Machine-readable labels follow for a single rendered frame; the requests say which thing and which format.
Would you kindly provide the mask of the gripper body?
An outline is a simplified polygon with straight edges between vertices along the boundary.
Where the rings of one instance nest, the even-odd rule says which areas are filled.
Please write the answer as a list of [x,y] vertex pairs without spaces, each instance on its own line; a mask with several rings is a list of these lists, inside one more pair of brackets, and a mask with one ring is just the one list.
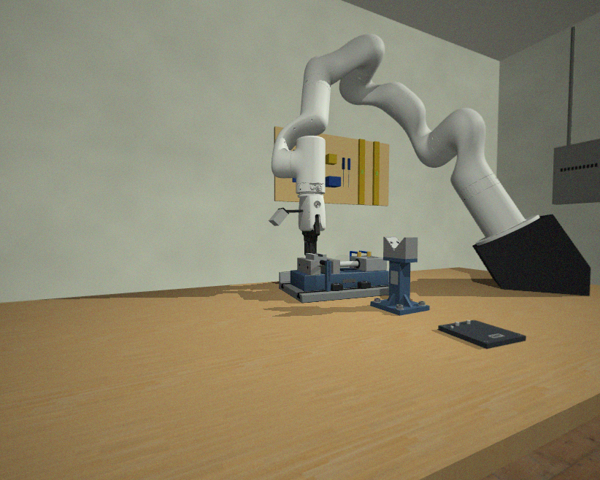
[[[326,213],[323,195],[321,194],[301,194],[298,195],[299,210],[299,230],[314,230],[315,215],[318,214],[320,231],[326,229]],[[316,205],[317,204],[317,205]]]

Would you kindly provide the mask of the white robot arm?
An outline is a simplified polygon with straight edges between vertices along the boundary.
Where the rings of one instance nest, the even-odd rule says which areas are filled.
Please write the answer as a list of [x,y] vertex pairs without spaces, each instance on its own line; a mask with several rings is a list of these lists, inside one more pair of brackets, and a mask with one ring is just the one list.
[[[400,82],[372,82],[384,54],[381,38],[364,34],[308,61],[301,113],[275,140],[273,175],[296,178],[297,194],[325,193],[326,141],[317,135],[327,129],[331,85],[340,80],[343,99],[378,107],[390,115],[405,130],[424,165],[437,168],[457,156],[450,181],[485,236],[476,242],[477,246],[538,220],[538,214],[523,217],[487,164],[481,115],[470,108],[457,109],[431,131],[426,125],[423,102],[409,88]],[[291,151],[295,146],[296,150]]]

